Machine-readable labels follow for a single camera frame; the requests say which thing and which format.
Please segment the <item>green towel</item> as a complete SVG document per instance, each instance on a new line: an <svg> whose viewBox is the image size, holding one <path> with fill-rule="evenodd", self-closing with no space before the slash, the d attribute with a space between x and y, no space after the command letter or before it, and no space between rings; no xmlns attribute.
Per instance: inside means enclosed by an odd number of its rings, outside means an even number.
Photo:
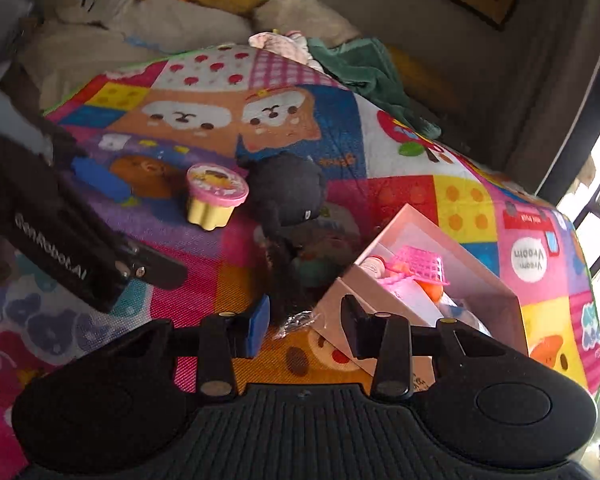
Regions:
<svg viewBox="0 0 600 480"><path fill-rule="evenodd" d="M351 91L427 139L441 136L441 128L412 107L389 51L377 38L353 39L337 47L309 38L308 48L324 71Z"/></svg>

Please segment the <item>pink cardboard box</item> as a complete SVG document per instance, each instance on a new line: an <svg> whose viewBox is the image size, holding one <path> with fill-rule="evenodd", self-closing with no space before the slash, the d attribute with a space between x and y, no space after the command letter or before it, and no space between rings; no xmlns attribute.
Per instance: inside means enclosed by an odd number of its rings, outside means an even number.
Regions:
<svg viewBox="0 0 600 480"><path fill-rule="evenodd" d="M318 303L311 352L340 382L370 384L376 361L352 356L340 324L340 302L352 295L367 313L390 313L416 326L452 318L526 354L515 294L477 258L410 205L405 205Z"/></svg>

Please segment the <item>yellow cushion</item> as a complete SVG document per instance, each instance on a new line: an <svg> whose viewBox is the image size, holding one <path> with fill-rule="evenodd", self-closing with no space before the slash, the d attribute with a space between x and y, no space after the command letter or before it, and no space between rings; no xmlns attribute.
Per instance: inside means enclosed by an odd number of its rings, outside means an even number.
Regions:
<svg viewBox="0 0 600 480"><path fill-rule="evenodd" d="M389 44L387 50L408 96L440 113L455 114L463 110L449 81L398 47Z"/></svg>

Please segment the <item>orange pumpkin bowl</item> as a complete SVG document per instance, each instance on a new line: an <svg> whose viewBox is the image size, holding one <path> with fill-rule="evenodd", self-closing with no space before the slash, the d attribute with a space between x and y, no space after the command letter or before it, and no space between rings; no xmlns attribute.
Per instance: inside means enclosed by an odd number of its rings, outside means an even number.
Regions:
<svg viewBox="0 0 600 480"><path fill-rule="evenodd" d="M419 284L420 288L434 304L438 304L443 298L444 286L442 284L424 281L416 281L416 283Z"/></svg>

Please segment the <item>pink-lidded yellow pudding cup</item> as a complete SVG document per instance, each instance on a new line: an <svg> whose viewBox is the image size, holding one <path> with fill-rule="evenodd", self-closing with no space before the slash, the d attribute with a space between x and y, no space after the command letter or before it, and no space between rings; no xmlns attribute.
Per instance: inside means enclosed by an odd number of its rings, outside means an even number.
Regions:
<svg viewBox="0 0 600 480"><path fill-rule="evenodd" d="M205 231L224 228L234 209L245 203L249 194L249 186L242 176L210 162L190 166L186 183L186 219Z"/></svg>

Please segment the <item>beige pillow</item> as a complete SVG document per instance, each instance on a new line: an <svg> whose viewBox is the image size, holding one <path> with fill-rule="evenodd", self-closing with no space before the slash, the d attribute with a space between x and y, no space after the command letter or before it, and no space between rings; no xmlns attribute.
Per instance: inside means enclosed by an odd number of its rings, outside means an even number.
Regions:
<svg viewBox="0 0 600 480"><path fill-rule="evenodd" d="M258 32L295 30L306 38L321 40L328 48L362 37L346 18L318 0L268 0L252 11L252 22Z"/></svg>

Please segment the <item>white card booklet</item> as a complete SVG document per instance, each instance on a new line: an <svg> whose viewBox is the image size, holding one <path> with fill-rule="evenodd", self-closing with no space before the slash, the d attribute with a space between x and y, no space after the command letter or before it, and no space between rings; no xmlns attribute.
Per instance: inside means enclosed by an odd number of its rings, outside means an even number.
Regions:
<svg viewBox="0 0 600 480"><path fill-rule="evenodd" d="M413 280L401 280L393 284L382 284L387 298L379 307L381 312L401 315L417 326L436 326L442 318L437 306Z"/></svg>

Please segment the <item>pink plastic strainer scoop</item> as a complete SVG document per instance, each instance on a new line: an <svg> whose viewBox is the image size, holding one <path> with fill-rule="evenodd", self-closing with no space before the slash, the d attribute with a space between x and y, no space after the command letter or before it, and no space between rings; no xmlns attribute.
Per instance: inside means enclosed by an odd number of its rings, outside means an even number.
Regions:
<svg viewBox="0 0 600 480"><path fill-rule="evenodd" d="M404 245L385 262L380 284L392 285L403 280L446 286L443 260L436 252Z"/></svg>

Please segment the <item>colourful cartoon play mat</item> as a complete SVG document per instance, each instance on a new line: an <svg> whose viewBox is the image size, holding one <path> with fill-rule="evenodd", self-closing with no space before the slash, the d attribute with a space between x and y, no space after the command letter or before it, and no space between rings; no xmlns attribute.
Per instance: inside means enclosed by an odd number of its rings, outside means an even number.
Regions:
<svg viewBox="0 0 600 480"><path fill-rule="evenodd" d="M0 122L0 479L580 479L600 326L558 210L221 46Z"/></svg>

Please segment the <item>small red-capped white bottle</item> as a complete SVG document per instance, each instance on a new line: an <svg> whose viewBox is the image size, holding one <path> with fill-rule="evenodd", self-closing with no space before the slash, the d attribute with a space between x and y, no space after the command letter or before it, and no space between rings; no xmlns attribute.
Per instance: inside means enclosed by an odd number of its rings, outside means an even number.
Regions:
<svg viewBox="0 0 600 480"><path fill-rule="evenodd" d="M386 274L386 264L383 258L368 256L360 263L361 269L375 280L380 280Z"/></svg>

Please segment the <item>pink cow figurine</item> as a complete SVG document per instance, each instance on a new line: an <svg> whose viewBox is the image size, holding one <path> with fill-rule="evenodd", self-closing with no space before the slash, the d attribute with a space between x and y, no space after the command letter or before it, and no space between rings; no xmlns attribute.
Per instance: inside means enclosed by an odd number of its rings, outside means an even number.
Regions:
<svg viewBox="0 0 600 480"><path fill-rule="evenodd" d="M282 233L296 250L292 267L306 288L329 288L361 249L361 233L352 214L334 203L324 203L315 219L286 226Z"/></svg>

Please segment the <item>clear plastic wrapper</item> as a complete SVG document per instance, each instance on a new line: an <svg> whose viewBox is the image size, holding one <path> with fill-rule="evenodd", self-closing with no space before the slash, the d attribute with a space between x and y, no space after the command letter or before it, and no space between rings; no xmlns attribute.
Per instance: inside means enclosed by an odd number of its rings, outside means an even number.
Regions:
<svg viewBox="0 0 600 480"><path fill-rule="evenodd" d="M274 339L283 339L288 335L298 332L298 330L305 330L315 323L318 315L314 311L301 311L291 315L289 318L280 324L276 330L274 330Z"/></svg>

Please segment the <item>pink white cloth bundle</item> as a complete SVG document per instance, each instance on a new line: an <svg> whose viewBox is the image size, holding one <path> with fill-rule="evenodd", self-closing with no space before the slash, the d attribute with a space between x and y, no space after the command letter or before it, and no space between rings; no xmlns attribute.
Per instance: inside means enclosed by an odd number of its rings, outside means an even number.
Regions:
<svg viewBox="0 0 600 480"><path fill-rule="evenodd" d="M288 60L309 66L320 73L324 72L324 68L312 56L308 40L298 30L292 30L286 34L281 34L277 30L258 32L249 38L248 44L250 47L265 50L282 58L288 58Z"/></svg>

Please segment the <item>black plush toy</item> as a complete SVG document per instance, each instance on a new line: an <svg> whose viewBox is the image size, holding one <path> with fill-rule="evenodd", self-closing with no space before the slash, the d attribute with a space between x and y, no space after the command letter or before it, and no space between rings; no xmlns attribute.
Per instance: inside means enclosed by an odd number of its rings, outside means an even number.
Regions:
<svg viewBox="0 0 600 480"><path fill-rule="evenodd" d="M326 179L311 159L280 152L261 159L244 159L249 194L246 206L267 238L286 226L313 220L326 197Z"/></svg>

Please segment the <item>blue wet wipes pack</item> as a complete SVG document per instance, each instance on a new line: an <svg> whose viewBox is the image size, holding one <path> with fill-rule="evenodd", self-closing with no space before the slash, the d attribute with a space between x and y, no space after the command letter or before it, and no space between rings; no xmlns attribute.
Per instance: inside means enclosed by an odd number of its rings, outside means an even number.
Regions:
<svg viewBox="0 0 600 480"><path fill-rule="evenodd" d="M437 302L437 308L445 318L455 318L460 322L478 330L486 336L491 336L490 330L462 302L456 304L447 294L443 294Z"/></svg>

